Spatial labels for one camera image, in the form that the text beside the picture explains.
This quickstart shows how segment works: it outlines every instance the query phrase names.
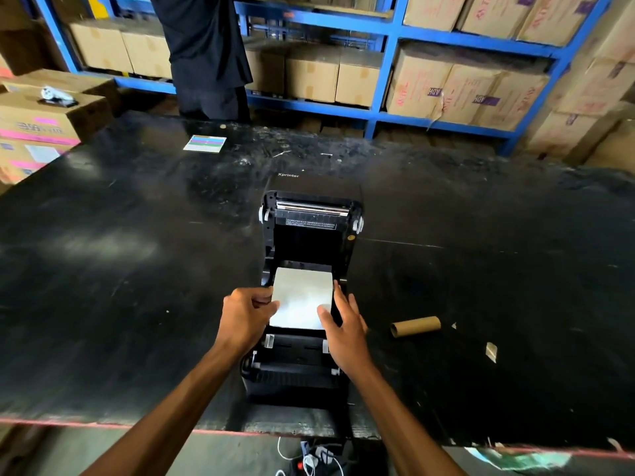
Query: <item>black table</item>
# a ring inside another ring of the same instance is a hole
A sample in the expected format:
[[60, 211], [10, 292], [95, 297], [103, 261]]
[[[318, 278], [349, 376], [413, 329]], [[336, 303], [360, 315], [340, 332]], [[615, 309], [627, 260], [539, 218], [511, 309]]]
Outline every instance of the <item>black table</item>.
[[[183, 151], [193, 134], [227, 142]], [[635, 449], [633, 179], [478, 155], [127, 113], [0, 198], [0, 418], [139, 420], [210, 348], [222, 297], [258, 284], [268, 176], [306, 171], [362, 184], [349, 287], [433, 437]], [[391, 337], [427, 315], [441, 331]], [[237, 370], [197, 428], [333, 435], [324, 411], [247, 404]]]

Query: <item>paper roll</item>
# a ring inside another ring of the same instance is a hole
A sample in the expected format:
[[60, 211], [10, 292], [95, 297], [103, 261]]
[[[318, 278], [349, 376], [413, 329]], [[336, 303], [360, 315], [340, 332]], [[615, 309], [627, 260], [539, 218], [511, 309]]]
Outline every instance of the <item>paper roll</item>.
[[411, 336], [413, 334], [429, 333], [438, 331], [441, 328], [441, 321], [438, 317], [423, 317], [421, 319], [405, 320], [391, 324], [391, 332], [394, 337]]

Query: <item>blue shelving rack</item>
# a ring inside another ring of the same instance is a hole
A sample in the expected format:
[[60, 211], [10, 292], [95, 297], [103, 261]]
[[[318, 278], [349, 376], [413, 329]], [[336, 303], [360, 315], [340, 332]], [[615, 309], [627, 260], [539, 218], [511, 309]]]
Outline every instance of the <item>blue shelving rack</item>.
[[[60, 52], [68, 65], [68, 69], [73, 73], [86, 75], [101, 75], [91, 71], [84, 71], [81, 63], [75, 56], [75, 52], [70, 49], [68, 40], [55, 14], [50, 0], [35, 0], [46, 21], [53, 38], [55, 39]], [[98, 0], [104, 5], [109, 16], [115, 16], [115, 8], [124, 8], [143, 13], [154, 13], [149, 0]], [[566, 47], [553, 47], [534, 43], [520, 42], [516, 40], [494, 39], [461, 33], [458, 31], [437, 31], [426, 28], [417, 28], [403, 24], [408, 0], [378, 0], [379, 11], [388, 11], [394, 2], [393, 16], [385, 18], [381, 16], [357, 15], [342, 13], [337, 11], [316, 10], [309, 7], [294, 7], [276, 1], [239, 1], [235, 2], [236, 13], [240, 18], [240, 25], [243, 35], [248, 34], [248, 17], [264, 18], [265, 20], [284, 20], [293, 23], [300, 23], [338, 30], [353, 30], [370, 33], [373, 42], [369, 44], [370, 49], [384, 52], [384, 61], [379, 71], [377, 88], [373, 96], [373, 103], [370, 109], [345, 106], [339, 104], [320, 103], [314, 101], [304, 101], [295, 99], [273, 98], [255, 93], [248, 94], [248, 101], [251, 106], [260, 108], [273, 108], [278, 110], [297, 110], [321, 115], [336, 115], [350, 119], [359, 119], [366, 122], [364, 130], [365, 138], [372, 138], [375, 134], [377, 122], [390, 122], [415, 127], [433, 127], [437, 130], [466, 133], [496, 137], [504, 140], [498, 149], [500, 155], [508, 156], [514, 150], [520, 137], [526, 131], [529, 123], [536, 116], [541, 106], [544, 104], [549, 92], [555, 83], [567, 70], [574, 55], [580, 49], [585, 39], [598, 23], [599, 18], [610, 6], [612, 0], [598, 0], [586, 20], [581, 24], [579, 30]], [[475, 127], [468, 125], [452, 124], [430, 119], [418, 119], [414, 117], [402, 117], [401, 115], [391, 115], [381, 110], [384, 91], [388, 82], [395, 51], [400, 40], [420, 40], [435, 42], [439, 44], [462, 46], [489, 51], [504, 52], [516, 55], [535, 56], [549, 58], [553, 60], [549, 75], [550, 81], [528, 111], [525, 118], [518, 124], [515, 131], [507, 132], [496, 129]], [[154, 80], [136, 77], [115, 77], [117, 84], [121, 87], [129, 87], [139, 90], [162, 92], [175, 94], [174, 85], [168, 82], [158, 82]]]

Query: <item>black pants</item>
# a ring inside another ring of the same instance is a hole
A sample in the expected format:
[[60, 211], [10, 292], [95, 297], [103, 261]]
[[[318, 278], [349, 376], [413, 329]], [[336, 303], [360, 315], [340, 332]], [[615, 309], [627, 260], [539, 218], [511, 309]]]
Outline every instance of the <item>black pants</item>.
[[228, 120], [248, 124], [249, 106], [244, 87], [219, 92], [179, 89], [179, 112], [196, 120]]

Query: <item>person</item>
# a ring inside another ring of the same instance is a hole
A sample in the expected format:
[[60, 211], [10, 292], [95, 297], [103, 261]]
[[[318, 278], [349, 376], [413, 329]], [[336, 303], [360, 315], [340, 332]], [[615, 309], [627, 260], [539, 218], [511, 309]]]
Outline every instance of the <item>person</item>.
[[[361, 393], [400, 476], [463, 476], [465, 473], [428, 435], [374, 366], [366, 323], [353, 294], [337, 282], [337, 326], [323, 307], [317, 312], [337, 365]], [[143, 417], [83, 474], [165, 474], [229, 371], [262, 337], [279, 303], [272, 288], [236, 289], [225, 297], [216, 341], [201, 362], [151, 413]]]
[[252, 82], [233, 0], [150, 0], [170, 49], [179, 111], [200, 120], [249, 122]]

